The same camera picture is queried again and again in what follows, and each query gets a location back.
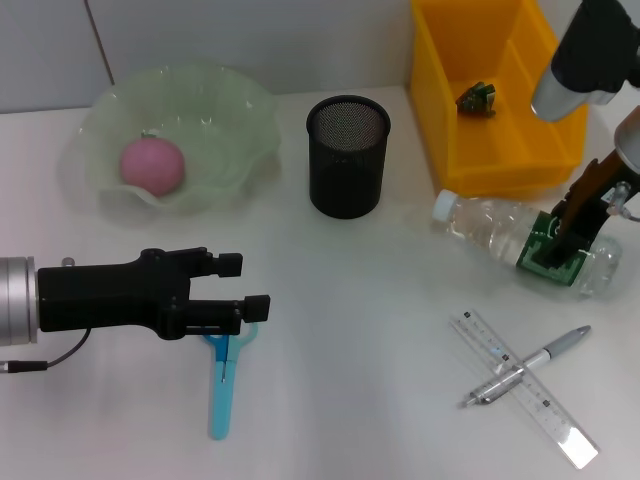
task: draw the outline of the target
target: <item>pen cap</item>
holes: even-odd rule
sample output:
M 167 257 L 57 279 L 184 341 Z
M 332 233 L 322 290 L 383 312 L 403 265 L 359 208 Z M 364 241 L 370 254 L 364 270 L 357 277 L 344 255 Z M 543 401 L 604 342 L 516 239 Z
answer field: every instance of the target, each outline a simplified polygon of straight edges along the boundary
M 584 338 L 584 336 L 589 333 L 591 330 L 590 326 L 578 328 L 577 330 L 573 330 L 566 335 L 563 335 L 559 339 L 551 342 L 549 345 L 544 347 L 544 349 L 549 352 L 549 356 L 551 358 L 555 358 L 563 352 L 566 352 L 571 347 L 580 343 L 580 341 Z

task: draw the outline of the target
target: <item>white wall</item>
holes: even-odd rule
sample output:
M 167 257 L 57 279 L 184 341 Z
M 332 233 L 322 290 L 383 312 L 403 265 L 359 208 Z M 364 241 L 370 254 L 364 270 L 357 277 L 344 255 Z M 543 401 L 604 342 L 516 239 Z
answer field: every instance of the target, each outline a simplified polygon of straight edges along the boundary
M 0 0 L 0 113 L 90 105 L 109 80 L 82 0 Z
M 561 36 L 580 0 L 538 0 Z M 622 0 L 640 25 L 640 0 Z M 409 0 L 90 0 L 116 80 L 211 57 L 276 93 L 404 83 Z M 0 113 L 87 106 L 108 78 L 82 0 L 0 0 Z M 640 103 L 603 109 L 611 128 Z
M 405 83 L 409 0 L 92 0 L 116 82 L 194 57 L 275 93 Z

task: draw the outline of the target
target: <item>black mesh pencil cup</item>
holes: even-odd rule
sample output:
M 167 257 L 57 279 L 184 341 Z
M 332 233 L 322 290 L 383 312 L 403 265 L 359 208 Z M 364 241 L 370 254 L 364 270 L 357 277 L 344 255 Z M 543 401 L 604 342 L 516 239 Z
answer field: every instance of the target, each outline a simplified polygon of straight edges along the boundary
M 311 110 L 309 195 L 318 210 L 350 219 L 375 208 L 390 130 L 387 112 L 368 98 L 333 97 Z

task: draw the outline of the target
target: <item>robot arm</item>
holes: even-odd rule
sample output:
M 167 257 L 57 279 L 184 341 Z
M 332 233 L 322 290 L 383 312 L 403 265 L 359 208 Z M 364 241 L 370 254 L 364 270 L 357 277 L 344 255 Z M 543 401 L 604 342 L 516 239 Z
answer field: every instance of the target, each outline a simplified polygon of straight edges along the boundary
M 640 87 L 640 31 L 618 0 L 583 0 L 540 79 L 534 113 L 559 121 L 581 105 L 605 105 L 625 81 Z M 615 150 L 585 170 L 552 214 L 560 220 L 555 240 L 536 261 L 558 268 L 588 250 L 610 215 L 640 190 L 640 107 L 618 127 Z
M 47 370 L 69 358 L 93 328 L 138 325 L 164 340 L 185 335 L 239 335 L 241 322 L 265 322 L 268 295 L 244 300 L 190 300 L 191 279 L 237 277 L 242 255 L 215 258 L 206 248 L 144 250 L 121 265 L 73 266 L 36 272 L 30 258 L 0 258 L 0 346 L 35 343 L 43 332 L 86 330 L 76 347 L 53 362 L 0 361 L 0 373 Z

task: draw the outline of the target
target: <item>silver pen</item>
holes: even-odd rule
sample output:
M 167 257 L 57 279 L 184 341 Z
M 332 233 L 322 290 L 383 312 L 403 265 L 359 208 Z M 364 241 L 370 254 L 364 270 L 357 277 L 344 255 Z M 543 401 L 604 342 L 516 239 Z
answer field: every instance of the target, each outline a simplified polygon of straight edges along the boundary
M 546 347 L 541 348 L 534 354 L 525 358 L 523 360 L 524 366 L 529 369 L 534 369 L 549 363 L 561 353 L 566 352 L 580 343 L 590 330 L 591 327 L 587 325 L 586 327 L 570 331 L 557 340 L 554 340 Z M 492 404 L 516 385 L 520 384 L 524 373 L 525 369 L 523 366 L 514 366 L 509 372 L 495 377 L 481 387 L 473 390 L 460 404 L 460 406 L 466 408 L 472 405 Z

